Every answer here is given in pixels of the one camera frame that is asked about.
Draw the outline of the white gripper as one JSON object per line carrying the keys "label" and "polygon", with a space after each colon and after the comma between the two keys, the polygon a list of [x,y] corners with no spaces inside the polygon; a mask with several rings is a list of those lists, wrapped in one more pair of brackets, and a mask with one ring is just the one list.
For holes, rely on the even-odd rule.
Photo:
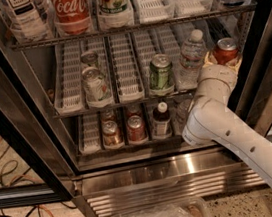
{"label": "white gripper", "polygon": [[227,66],[217,65],[216,58],[212,52],[207,52],[204,58],[204,67],[200,70],[198,84],[208,80],[219,80],[234,89],[237,84],[237,73],[242,63],[242,55],[237,54],[235,58],[228,61]]}

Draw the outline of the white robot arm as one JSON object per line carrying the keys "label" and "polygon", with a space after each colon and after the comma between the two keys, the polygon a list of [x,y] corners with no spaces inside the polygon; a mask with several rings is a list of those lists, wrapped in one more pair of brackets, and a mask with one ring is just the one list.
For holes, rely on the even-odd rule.
{"label": "white robot arm", "polygon": [[227,106],[241,63],[237,56],[220,65],[212,53],[206,54],[182,138],[192,146],[210,140],[220,143],[272,188],[272,142],[251,129]]}

